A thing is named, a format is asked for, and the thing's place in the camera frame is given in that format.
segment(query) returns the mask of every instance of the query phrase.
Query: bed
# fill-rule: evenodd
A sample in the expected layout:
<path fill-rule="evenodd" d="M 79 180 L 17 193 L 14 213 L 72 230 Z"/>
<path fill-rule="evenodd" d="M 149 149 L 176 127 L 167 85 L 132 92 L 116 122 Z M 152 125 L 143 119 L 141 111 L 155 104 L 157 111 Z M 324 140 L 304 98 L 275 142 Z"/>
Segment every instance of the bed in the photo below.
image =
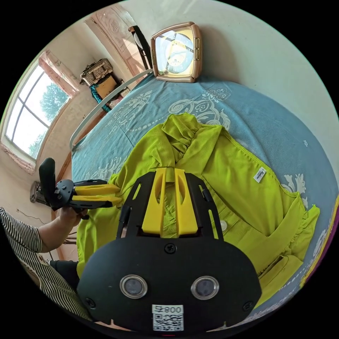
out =
<path fill-rule="evenodd" d="M 316 204 L 321 211 L 303 266 L 270 300 L 253 310 L 244 321 L 249 322 L 297 293 L 333 224 L 338 196 L 335 174 L 320 143 L 294 114 L 237 83 L 203 76 L 193 84 L 170 83 L 149 74 L 73 146 L 82 127 L 77 129 L 70 143 L 72 177 L 74 181 L 108 180 L 119 172 L 146 132 L 163 123 L 169 114 L 184 112 L 195 115 L 201 123 L 223 125 L 234 139 L 273 169 L 285 189 L 300 192 L 306 209 Z"/>

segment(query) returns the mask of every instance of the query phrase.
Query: human hand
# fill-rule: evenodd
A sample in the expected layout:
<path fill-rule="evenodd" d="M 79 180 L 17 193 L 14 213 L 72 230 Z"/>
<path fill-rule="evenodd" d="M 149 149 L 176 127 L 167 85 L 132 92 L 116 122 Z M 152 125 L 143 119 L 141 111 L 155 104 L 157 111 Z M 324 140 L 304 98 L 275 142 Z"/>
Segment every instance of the human hand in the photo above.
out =
<path fill-rule="evenodd" d="M 67 226 L 77 226 L 82 216 L 86 215 L 88 210 L 76 213 L 72 207 L 62 207 L 60 209 L 60 221 Z"/>

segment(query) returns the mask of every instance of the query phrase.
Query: screw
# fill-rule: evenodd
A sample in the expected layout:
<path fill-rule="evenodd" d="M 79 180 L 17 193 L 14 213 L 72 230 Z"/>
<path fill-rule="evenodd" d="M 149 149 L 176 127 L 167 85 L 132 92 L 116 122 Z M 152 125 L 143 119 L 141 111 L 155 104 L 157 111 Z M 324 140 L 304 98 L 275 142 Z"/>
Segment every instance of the screw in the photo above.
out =
<path fill-rule="evenodd" d="M 167 254 L 173 254 L 177 250 L 176 246 L 174 244 L 167 244 L 165 246 L 165 252 Z"/>
<path fill-rule="evenodd" d="M 85 301 L 90 308 L 92 308 L 92 309 L 95 308 L 96 305 L 95 305 L 95 302 L 92 299 L 86 298 Z"/>
<path fill-rule="evenodd" d="M 243 310 L 246 312 L 249 309 L 251 309 L 252 306 L 253 306 L 253 302 L 252 301 L 247 301 L 247 303 L 245 303 L 244 306 L 243 306 Z"/>

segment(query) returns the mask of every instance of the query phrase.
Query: framed clock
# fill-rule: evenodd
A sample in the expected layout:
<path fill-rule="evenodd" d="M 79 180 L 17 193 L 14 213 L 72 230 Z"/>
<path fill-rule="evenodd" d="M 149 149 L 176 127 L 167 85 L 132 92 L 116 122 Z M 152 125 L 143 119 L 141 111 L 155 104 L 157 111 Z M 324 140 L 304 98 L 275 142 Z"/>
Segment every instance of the framed clock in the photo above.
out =
<path fill-rule="evenodd" d="M 194 22 L 173 25 L 154 34 L 151 58 L 157 79 L 194 82 L 202 69 L 201 34 Z"/>

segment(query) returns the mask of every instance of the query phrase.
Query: human arm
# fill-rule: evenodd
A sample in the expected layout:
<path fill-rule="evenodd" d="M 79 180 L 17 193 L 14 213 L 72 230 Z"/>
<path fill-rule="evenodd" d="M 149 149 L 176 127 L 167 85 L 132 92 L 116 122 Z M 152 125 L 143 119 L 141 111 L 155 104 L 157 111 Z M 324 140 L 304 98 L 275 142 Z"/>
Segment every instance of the human arm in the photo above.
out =
<path fill-rule="evenodd" d="M 60 209 L 60 215 L 46 225 L 39 227 L 38 232 L 42 240 L 42 253 L 47 253 L 60 247 L 74 226 L 80 222 L 81 216 L 87 210 L 77 214 L 71 207 Z"/>

